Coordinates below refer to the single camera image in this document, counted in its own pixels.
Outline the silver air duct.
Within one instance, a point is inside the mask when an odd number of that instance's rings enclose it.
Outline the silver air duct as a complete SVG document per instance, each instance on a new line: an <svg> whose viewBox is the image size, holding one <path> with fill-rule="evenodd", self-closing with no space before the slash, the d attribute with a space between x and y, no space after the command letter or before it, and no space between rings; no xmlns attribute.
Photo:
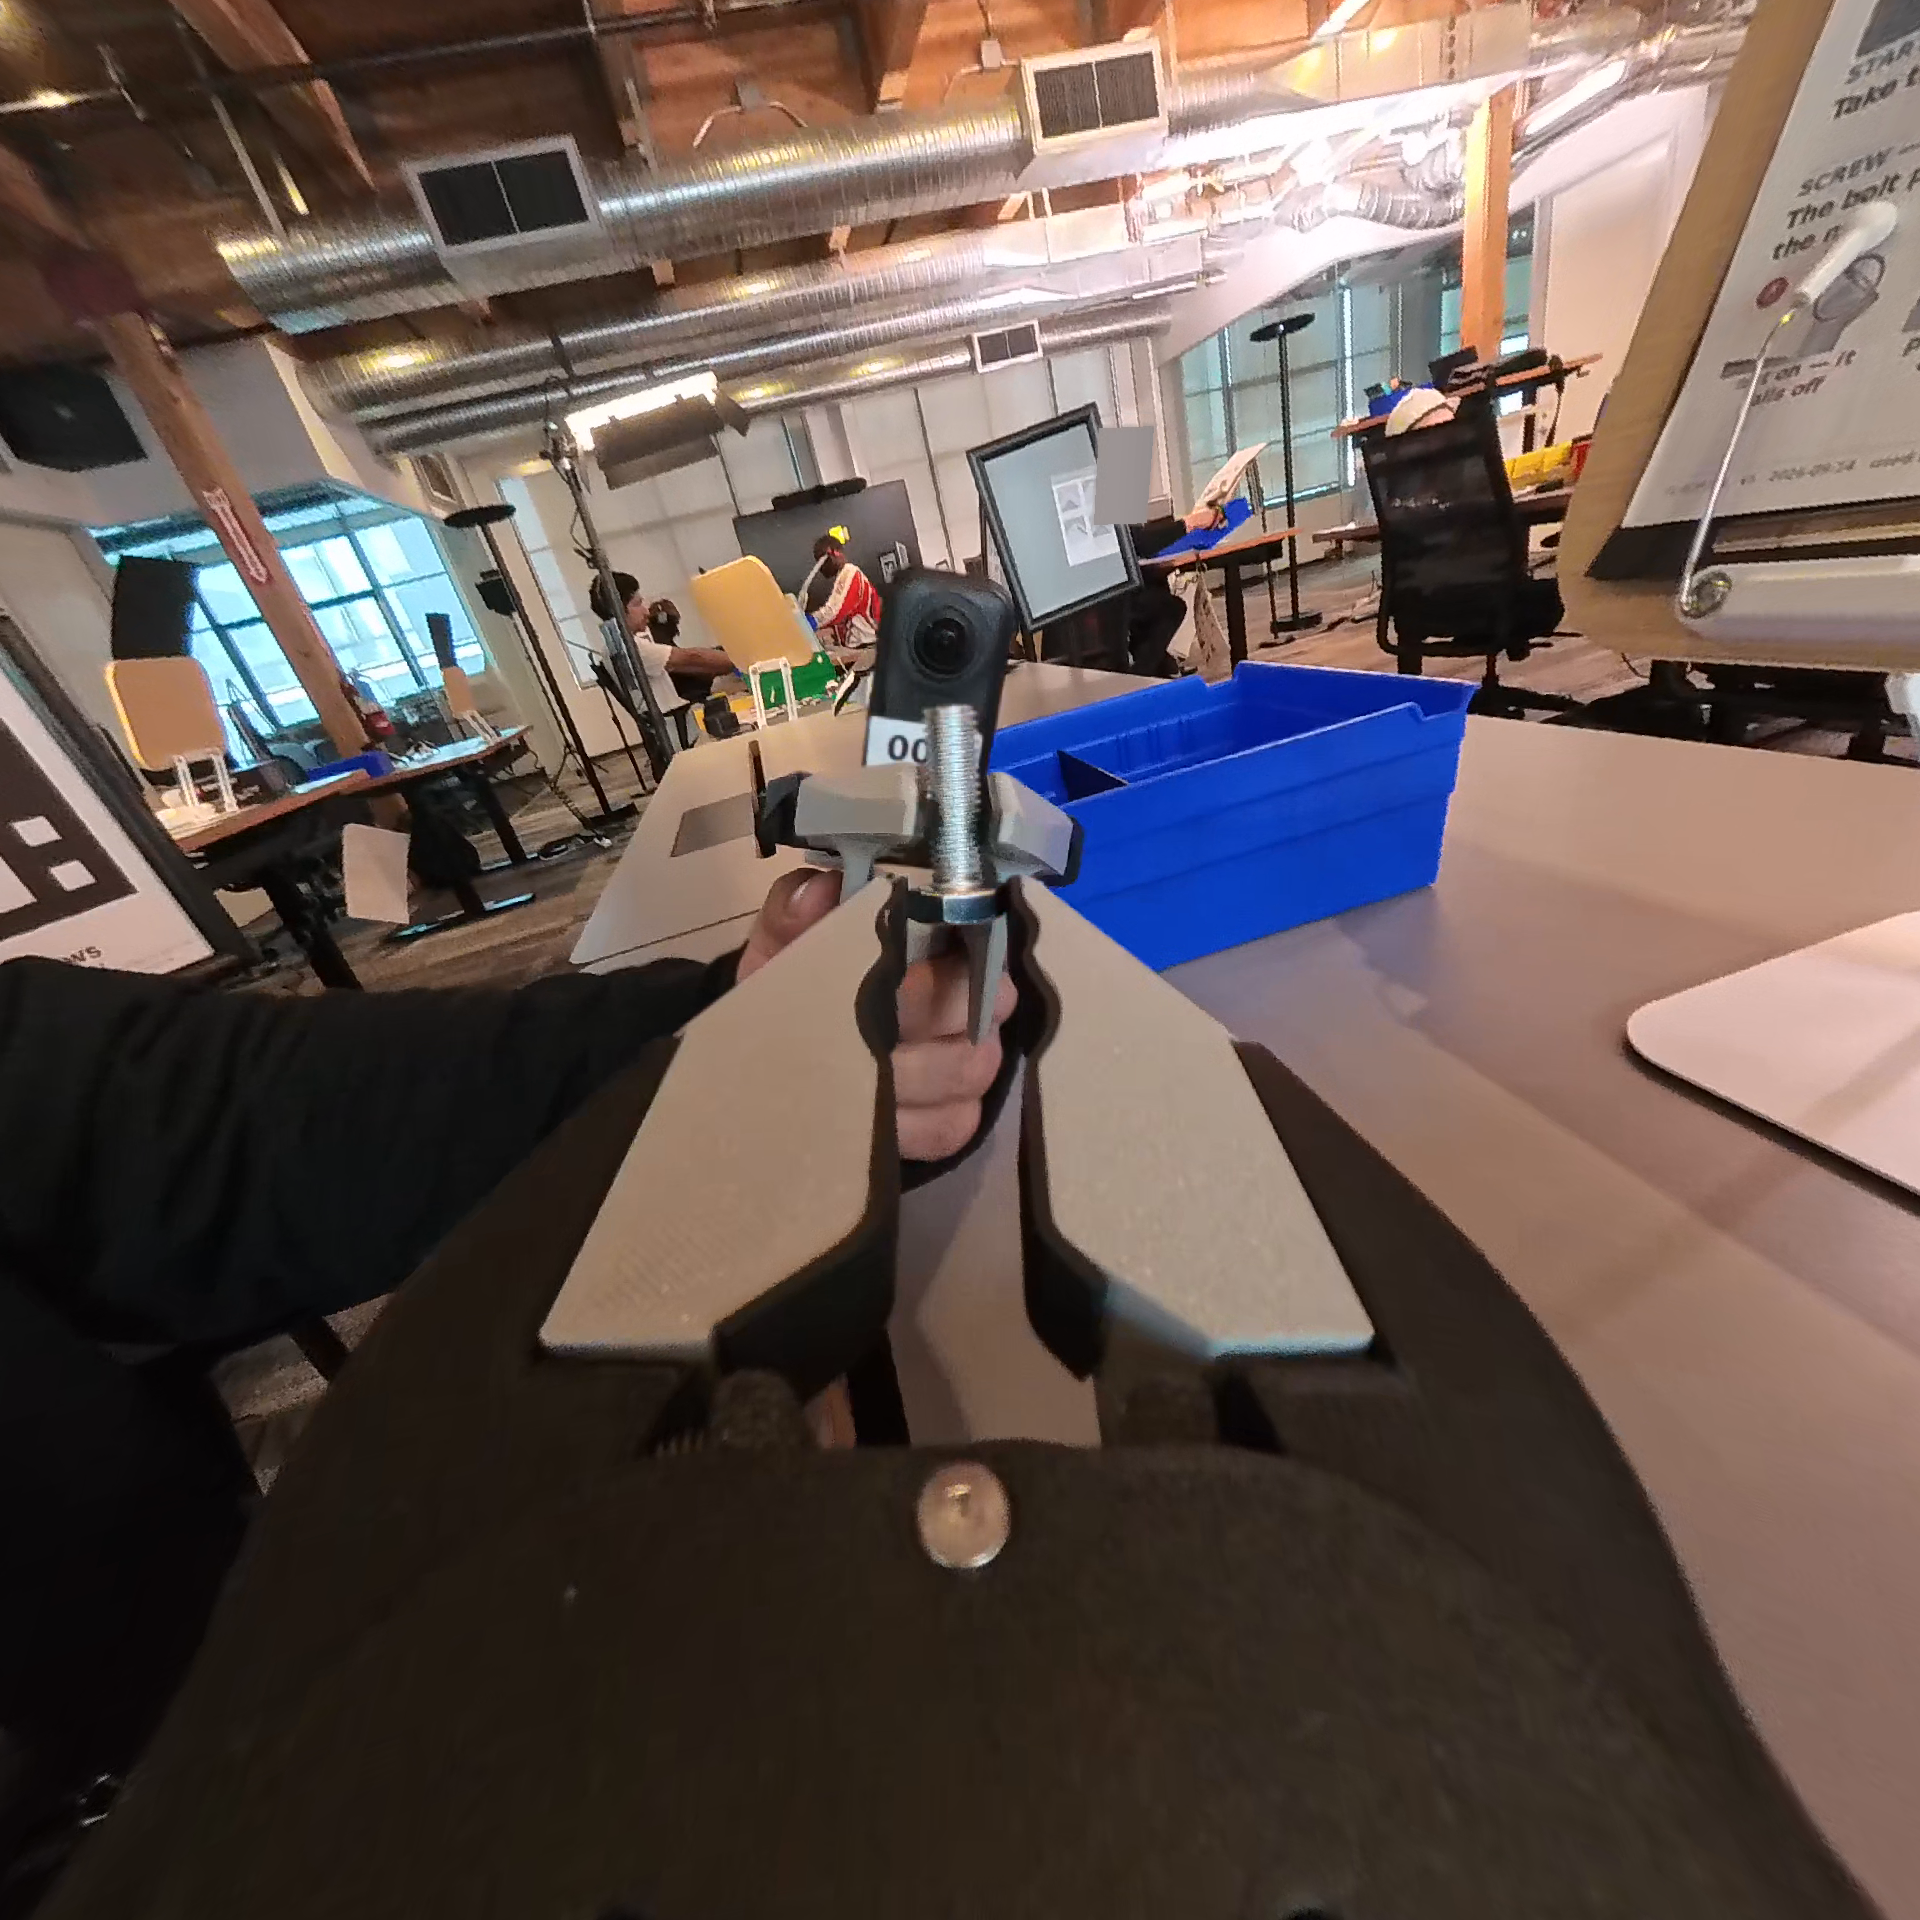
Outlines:
<svg viewBox="0 0 1920 1920"><path fill-rule="evenodd" d="M1228 117L1187 87L1163 140L1103 136L1036 152L1010 100L859 117L783 140L687 152L651 170L586 168L588 224L446 258L424 213L362 213L287 233L223 229L214 247L243 300L287 332L384 319L478 297L643 271L658 258L751 250L833 229L879 225L1193 159L1273 152L1289 136L1383 128L1392 114L1463 104L1465 84L1345 104Z"/></svg>
<svg viewBox="0 0 1920 1920"><path fill-rule="evenodd" d="M1206 271L1196 224L1131 233L1120 207L1089 207L719 278L568 326L506 326L480 345L348 351L304 368L303 384L326 416L402 452L492 439L647 376L798 368L842 350L1153 300Z"/></svg>

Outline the person's left hand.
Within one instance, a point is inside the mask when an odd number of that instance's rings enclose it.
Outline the person's left hand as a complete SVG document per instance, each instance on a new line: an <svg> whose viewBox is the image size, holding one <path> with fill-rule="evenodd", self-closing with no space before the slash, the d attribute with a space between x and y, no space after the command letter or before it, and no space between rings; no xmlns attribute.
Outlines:
<svg viewBox="0 0 1920 1920"><path fill-rule="evenodd" d="M736 983L780 958L842 900L840 871L803 869L775 880L736 958ZM934 951L907 965L897 997L897 1137L904 1164L938 1165L966 1154L984 1121L1001 1074L1001 1028L1017 1007L1004 978L990 1007L985 1040L971 1038L969 962L960 951Z"/></svg>

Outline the blue plastic bin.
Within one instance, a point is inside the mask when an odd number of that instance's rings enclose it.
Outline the blue plastic bin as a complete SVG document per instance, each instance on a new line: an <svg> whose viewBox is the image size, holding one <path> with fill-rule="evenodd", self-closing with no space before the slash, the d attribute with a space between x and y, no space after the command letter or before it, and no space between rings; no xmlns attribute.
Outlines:
<svg viewBox="0 0 1920 1920"><path fill-rule="evenodd" d="M1006 727L994 772L1084 831L1068 903L1156 970L1434 885L1472 688L1244 663ZM1066 801L1056 752L1130 786Z"/></svg>

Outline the silver hex bolt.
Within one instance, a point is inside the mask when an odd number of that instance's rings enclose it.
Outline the silver hex bolt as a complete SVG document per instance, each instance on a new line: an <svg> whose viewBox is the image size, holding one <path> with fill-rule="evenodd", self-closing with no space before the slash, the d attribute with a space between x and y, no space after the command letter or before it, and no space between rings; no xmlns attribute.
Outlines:
<svg viewBox="0 0 1920 1920"><path fill-rule="evenodd" d="M931 706L923 718L923 846L928 877L916 909L928 922L974 930L999 914L982 732L969 704Z"/></svg>

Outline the black square pattern poster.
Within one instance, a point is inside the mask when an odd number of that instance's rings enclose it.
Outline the black square pattern poster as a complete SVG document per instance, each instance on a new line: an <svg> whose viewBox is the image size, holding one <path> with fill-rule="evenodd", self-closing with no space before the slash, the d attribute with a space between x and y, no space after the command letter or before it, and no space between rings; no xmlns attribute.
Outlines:
<svg viewBox="0 0 1920 1920"><path fill-rule="evenodd" d="M3 614L3 958L225 978L257 945Z"/></svg>

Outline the wooden standing desk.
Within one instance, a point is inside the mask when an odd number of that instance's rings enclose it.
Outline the wooden standing desk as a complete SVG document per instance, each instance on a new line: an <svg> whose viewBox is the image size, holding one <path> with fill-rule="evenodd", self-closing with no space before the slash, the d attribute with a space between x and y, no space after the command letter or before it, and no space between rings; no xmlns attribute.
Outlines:
<svg viewBox="0 0 1920 1920"><path fill-rule="evenodd" d="M531 752L527 727L467 735L411 758L368 752L268 799L240 799L234 808L168 806L160 825L214 887L262 892L323 988L359 991L362 978L338 945L327 903L313 887L316 869L345 861L345 830L358 825L359 808L378 799L401 806L401 850L415 852L424 831L424 794L451 786L480 806L504 860L488 864L478 852L433 855L430 866L448 876L426 876L424 882L430 892L448 894L458 908L436 918L416 918L411 898L402 895L392 941L416 944L531 904L531 894L492 898L478 888L480 880L535 861L496 791L496 775L515 770Z"/></svg>

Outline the printed instruction sheet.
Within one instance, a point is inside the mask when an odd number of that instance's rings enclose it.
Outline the printed instruction sheet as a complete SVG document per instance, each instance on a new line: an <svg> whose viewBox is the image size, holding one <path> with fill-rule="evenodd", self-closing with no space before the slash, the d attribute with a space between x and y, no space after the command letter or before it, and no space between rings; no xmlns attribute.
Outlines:
<svg viewBox="0 0 1920 1920"><path fill-rule="evenodd" d="M1721 452L1719 513L1915 493L1919 4L1834 4L1623 516L1695 521Z"/></svg>

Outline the person's black clothing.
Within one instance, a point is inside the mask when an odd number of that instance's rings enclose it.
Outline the person's black clothing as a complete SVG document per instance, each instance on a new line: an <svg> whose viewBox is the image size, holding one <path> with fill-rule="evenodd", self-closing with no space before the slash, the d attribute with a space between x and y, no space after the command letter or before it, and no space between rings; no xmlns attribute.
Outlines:
<svg viewBox="0 0 1920 1920"><path fill-rule="evenodd" d="M6 1280L6 1916L34 1912L139 1764L257 1502L200 1353L103 1346Z"/></svg>

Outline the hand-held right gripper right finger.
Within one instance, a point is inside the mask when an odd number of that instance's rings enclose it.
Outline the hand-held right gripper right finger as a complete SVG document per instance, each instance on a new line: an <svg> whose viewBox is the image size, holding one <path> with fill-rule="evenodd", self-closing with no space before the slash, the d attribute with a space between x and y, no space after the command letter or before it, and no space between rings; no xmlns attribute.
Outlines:
<svg viewBox="0 0 1920 1920"><path fill-rule="evenodd" d="M1039 880L1015 885L1039 1015L1023 1085L1025 1306L1094 1378L1113 1346L1202 1366L1377 1338L1235 1034Z"/></svg>

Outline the wooden post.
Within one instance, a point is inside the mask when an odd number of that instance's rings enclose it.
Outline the wooden post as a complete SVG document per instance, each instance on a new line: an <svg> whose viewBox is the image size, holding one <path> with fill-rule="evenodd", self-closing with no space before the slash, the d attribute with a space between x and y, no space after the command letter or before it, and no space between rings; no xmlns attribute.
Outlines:
<svg viewBox="0 0 1920 1920"><path fill-rule="evenodd" d="M257 610L316 706L327 741L342 754L372 748L372 734L345 688L345 673L175 346L155 321L138 311L110 313L89 326L192 493L196 512L243 575Z"/></svg>

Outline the white ceiling vent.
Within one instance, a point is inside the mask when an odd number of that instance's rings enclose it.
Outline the white ceiling vent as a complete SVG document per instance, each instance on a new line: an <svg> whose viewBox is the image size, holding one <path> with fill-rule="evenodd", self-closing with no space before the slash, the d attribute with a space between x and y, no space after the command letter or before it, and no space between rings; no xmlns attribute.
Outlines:
<svg viewBox="0 0 1920 1920"><path fill-rule="evenodd" d="M407 159L401 168L435 255L455 280L478 280L502 263L598 250L609 234L572 134Z"/></svg>
<svg viewBox="0 0 1920 1920"><path fill-rule="evenodd" d="M1113 136L1163 136L1169 84L1154 34L1019 62L1023 112L1039 156Z"/></svg>

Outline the person's left forearm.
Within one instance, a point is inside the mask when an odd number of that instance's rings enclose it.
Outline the person's left forearm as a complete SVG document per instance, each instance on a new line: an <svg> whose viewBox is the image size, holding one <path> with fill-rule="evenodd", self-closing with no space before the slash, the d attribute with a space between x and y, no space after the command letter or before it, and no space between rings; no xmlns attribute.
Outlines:
<svg viewBox="0 0 1920 1920"><path fill-rule="evenodd" d="M393 1289L736 965L303 999L8 962L6 1401Z"/></svg>

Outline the framed whiteboard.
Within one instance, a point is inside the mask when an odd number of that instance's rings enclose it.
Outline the framed whiteboard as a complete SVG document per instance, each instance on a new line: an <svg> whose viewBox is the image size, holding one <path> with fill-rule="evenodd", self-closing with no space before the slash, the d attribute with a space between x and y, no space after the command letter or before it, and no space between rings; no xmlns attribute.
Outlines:
<svg viewBox="0 0 1920 1920"><path fill-rule="evenodd" d="M1104 429L1086 401L967 449L984 542L1031 640L1143 582L1130 526L1097 519Z"/></svg>

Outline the black office chair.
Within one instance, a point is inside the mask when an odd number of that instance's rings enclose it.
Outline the black office chair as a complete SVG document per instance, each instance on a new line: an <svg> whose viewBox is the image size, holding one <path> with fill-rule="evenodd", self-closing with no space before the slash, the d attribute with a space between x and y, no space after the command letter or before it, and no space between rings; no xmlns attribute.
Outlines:
<svg viewBox="0 0 1920 1920"><path fill-rule="evenodd" d="M1566 694L1502 684L1562 631L1566 604L1531 565L1498 437L1481 399L1406 390L1360 449L1382 542L1377 644L1403 676L1434 658L1479 660L1476 713L1570 711Z"/></svg>

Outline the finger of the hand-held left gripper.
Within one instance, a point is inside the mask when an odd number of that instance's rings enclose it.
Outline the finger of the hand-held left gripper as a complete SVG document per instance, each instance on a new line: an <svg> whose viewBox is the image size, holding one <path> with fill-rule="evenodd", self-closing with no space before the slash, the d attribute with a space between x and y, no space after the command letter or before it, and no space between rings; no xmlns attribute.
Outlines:
<svg viewBox="0 0 1920 1920"><path fill-rule="evenodd" d="M1082 871L1082 822L1019 778L985 781L982 848L994 885L1073 885Z"/></svg>
<svg viewBox="0 0 1920 1920"><path fill-rule="evenodd" d="M916 777L803 777L794 806L794 844L830 857L844 876L849 903L874 880L874 869L922 838L922 781Z"/></svg>

